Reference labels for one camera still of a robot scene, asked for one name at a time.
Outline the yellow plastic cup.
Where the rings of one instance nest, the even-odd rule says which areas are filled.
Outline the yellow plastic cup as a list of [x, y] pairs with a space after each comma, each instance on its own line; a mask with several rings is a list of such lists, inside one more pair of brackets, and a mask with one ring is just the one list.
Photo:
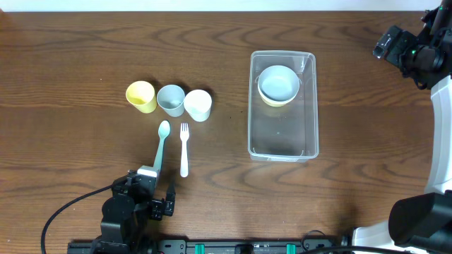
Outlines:
[[155, 88], [146, 81], [136, 81], [126, 89], [126, 99], [144, 114], [155, 111], [157, 107]]

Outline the grey plastic cup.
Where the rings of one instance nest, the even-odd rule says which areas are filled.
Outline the grey plastic cup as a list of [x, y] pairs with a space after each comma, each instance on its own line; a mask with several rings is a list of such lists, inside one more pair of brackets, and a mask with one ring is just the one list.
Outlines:
[[178, 85], [166, 85], [157, 94], [157, 103], [171, 117], [184, 113], [185, 92]]

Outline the grey plastic bowl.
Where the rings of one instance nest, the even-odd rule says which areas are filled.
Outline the grey plastic bowl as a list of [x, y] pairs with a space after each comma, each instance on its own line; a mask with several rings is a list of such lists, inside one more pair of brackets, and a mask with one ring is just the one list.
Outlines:
[[301, 80], [286, 66], [275, 65], [264, 69], [258, 77], [258, 91], [267, 97], [283, 101], [299, 92]]

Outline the yellow plastic bowl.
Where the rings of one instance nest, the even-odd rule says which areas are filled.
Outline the yellow plastic bowl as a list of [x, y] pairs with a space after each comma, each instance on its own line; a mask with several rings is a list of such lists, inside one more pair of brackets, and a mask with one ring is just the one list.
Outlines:
[[276, 100], [273, 100], [273, 99], [267, 97], [263, 93], [260, 93], [260, 96], [261, 96], [261, 99], [263, 100], [263, 102], [271, 107], [283, 107], [295, 98], [295, 96], [293, 96], [293, 97], [283, 100], [283, 101], [276, 101]]

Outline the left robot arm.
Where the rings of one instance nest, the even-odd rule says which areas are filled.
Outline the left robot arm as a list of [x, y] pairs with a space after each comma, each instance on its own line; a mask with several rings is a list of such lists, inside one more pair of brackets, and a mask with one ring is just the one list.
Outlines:
[[160, 221], [174, 213], [174, 183], [166, 197], [153, 197], [157, 179], [130, 171], [110, 187], [112, 197], [102, 206], [101, 235], [90, 247], [91, 253], [157, 253], [157, 244], [146, 236], [150, 220]]

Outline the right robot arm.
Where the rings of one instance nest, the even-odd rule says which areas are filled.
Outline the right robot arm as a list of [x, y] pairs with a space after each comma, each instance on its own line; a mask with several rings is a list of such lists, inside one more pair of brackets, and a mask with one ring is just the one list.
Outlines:
[[451, 252], [451, 0], [422, 17], [418, 35], [394, 25], [373, 55], [429, 90], [434, 141], [429, 178], [421, 195], [399, 200], [386, 222], [353, 230], [346, 253]]

